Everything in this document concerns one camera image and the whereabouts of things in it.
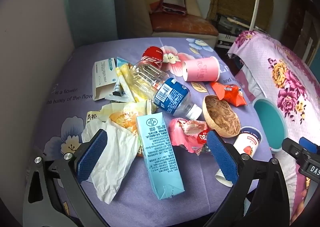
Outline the pink paper cup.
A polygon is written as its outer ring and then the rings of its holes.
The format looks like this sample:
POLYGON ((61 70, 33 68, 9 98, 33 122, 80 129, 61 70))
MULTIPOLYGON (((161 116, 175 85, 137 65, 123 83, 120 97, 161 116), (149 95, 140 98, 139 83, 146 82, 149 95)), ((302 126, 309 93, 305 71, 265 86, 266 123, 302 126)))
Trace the pink paper cup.
POLYGON ((220 64, 216 57, 183 62, 182 77, 186 82, 216 82, 220 77, 220 64))

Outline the light blue milk carton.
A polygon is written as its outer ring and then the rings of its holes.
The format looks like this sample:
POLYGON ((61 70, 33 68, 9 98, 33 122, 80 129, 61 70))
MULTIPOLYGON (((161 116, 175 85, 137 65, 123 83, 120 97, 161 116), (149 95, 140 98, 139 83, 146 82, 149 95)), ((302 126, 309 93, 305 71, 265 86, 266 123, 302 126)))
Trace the light blue milk carton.
POLYGON ((183 181, 163 113, 136 118, 143 157, 152 190, 159 200, 184 192, 183 181))

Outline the pink floral quilt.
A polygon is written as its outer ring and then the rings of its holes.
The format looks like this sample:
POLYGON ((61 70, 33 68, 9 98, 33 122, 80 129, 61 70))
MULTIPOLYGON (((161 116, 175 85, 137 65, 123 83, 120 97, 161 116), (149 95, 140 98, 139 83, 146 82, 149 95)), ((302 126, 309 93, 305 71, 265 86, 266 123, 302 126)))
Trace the pink floral quilt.
MULTIPOLYGON (((305 137, 319 146, 319 82, 308 66, 279 41, 255 31, 242 32, 228 55, 244 64, 236 79, 250 102, 267 98, 283 115, 287 138, 299 142, 305 137)), ((304 210, 308 181, 286 152, 274 156, 285 177, 293 223, 304 210)))

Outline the white medicine box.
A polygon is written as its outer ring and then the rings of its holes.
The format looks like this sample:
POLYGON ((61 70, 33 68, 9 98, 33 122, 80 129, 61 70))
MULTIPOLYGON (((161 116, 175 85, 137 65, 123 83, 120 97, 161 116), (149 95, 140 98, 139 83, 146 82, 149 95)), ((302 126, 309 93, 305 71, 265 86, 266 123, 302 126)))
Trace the white medicine box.
POLYGON ((92 68, 93 100, 110 100, 118 80, 116 62, 114 58, 97 61, 92 68))

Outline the white tissue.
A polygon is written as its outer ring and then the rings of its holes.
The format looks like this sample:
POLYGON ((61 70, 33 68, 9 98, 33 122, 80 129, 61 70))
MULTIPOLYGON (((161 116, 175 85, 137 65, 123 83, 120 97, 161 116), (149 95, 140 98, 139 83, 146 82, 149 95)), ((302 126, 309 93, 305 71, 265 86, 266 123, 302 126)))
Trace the white tissue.
POLYGON ((107 145, 93 168, 90 180, 97 197, 110 204, 138 153, 139 141, 138 135, 109 119, 106 122, 93 119, 81 134, 82 142, 90 141, 100 129, 107 133, 107 145))

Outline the yellow cake wrapper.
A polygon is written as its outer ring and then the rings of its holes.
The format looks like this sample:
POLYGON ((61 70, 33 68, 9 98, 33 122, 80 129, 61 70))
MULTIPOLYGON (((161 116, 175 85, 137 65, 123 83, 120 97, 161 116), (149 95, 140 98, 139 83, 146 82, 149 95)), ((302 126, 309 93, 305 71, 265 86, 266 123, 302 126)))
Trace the yellow cake wrapper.
POLYGON ((151 100, 104 105, 98 112, 87 113, 87 124, 81 134, 82 142, 89 142, 102 129, 107 133, 107 144, 111 149, 105 151, 103 156, 113 154, 134 161, 135 157, 142 155, 137 118, 155 111, 151 100))

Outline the pink snack bag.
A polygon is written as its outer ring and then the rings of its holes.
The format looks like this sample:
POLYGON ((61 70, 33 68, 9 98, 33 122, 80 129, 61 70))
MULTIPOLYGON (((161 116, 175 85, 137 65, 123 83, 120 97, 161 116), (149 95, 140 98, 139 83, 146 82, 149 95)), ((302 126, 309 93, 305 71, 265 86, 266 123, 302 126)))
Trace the pink snack bag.
POLYGON ((180 146, 189 153, 200 155, 207 143, 210 131, 204 121, 174 118, 168 126, 169 138, 172 146, 180 146))

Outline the clear bottle blue label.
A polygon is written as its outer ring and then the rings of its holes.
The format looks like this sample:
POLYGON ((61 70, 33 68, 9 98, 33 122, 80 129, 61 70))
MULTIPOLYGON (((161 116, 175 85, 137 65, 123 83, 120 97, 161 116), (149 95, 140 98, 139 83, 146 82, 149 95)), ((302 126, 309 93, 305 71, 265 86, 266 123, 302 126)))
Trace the clear bottle blue label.
POLYGON ((142 60, 130 69, 132 89, 146 96, 155 106, 175 117, 196 120, 202 108, 191 100, 188 87, 167 73, 142 60))

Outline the orange snack wrapper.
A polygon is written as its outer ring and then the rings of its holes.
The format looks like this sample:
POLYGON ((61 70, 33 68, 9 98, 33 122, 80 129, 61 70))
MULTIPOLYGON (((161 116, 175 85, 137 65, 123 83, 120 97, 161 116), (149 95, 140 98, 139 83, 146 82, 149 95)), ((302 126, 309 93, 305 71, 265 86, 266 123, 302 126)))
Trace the orange snack wrapper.
POLYGON ((225 100, 235 107, 247 105, 242 89, 237 85, 223 85, 218 82, 211 82, 210 86, 219 100, 225 100))

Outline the yellow white striped wrapper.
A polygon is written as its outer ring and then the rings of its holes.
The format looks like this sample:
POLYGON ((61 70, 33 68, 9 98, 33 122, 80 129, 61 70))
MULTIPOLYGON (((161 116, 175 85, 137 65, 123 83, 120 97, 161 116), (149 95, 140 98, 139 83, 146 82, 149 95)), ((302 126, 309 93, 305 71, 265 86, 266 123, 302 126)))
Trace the yellow white striped wrapper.
POLYGON ((141 102, 144 99, 138 95, 130 83, 130 65, 128 63, 122 64, 120 67, 116 68, 116 74, 120 81, 120 85, 124 90, 124 93, 129 102, 141 102))

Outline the orange brown seat cushion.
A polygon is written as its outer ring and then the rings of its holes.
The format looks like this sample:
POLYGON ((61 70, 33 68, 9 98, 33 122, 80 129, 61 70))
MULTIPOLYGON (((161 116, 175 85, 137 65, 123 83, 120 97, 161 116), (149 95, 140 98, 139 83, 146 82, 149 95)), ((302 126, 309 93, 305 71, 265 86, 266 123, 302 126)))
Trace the orange brown seat cushion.
POLYGON ((217 36, 219 32, 207 20, 194 15, 178 15, 166 12, 150 14, 150 21, 154 32, 170 32, 197 35, 217 36))

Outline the yogurt cup strawberry label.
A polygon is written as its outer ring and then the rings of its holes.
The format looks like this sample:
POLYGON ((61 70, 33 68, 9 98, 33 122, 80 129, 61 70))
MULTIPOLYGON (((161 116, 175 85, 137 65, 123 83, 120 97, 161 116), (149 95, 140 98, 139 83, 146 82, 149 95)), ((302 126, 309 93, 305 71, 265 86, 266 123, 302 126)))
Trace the yogurt cup strawberry label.
MULTIPOLYGON (((240 128, 240 133, 233 146, 240 154, 246 153, 253 158, 262 138, 263 137, 258 129, 252 126, 244 126, 240 128)), ((217 171, 215 178, 218 182, 227 187, 233 186, 233 183, 225 178, 221 169, 217 171)))

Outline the brown paper bowl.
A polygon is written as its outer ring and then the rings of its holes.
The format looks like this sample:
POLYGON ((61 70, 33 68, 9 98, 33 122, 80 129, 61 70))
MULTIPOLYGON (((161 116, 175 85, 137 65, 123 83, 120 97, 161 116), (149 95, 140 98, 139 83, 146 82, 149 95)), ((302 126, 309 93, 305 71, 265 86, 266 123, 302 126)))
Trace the brown paper bowl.
POLYGON ((240 133, 239 117, 225 100, 207 95, 203 98, 202 111, 209 128, 217 131, 219 136, 232 138, 240 133))

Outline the blue white sachet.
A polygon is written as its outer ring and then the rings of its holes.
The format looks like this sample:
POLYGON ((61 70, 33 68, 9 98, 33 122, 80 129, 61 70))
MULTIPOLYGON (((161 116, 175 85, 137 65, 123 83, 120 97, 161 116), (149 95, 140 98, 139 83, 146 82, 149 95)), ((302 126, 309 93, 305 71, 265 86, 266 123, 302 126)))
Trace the blue white sachet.
POLYGON ((125 73, 121 71, 121 67, 123 65, 128 66, 129 63, 125 59, 117 57, 116 74, 118 78, 114 84, 114 88, 109 90, 106 94, 106 100, 115 102, 135 102, 135 98, 133 97, 133 94, 125 79, 125 73))

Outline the red cola can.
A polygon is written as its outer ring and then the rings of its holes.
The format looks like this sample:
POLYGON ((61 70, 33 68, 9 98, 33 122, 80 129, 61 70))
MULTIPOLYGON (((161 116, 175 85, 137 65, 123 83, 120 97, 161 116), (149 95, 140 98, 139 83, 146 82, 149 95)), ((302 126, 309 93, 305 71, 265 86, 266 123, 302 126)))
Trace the red cola can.
POLYGON ((156 46, 150 46, 144 51, 141 60, 150 62, 153 66, 158 69, 161 69, 163 64, 163 50, 156 46))

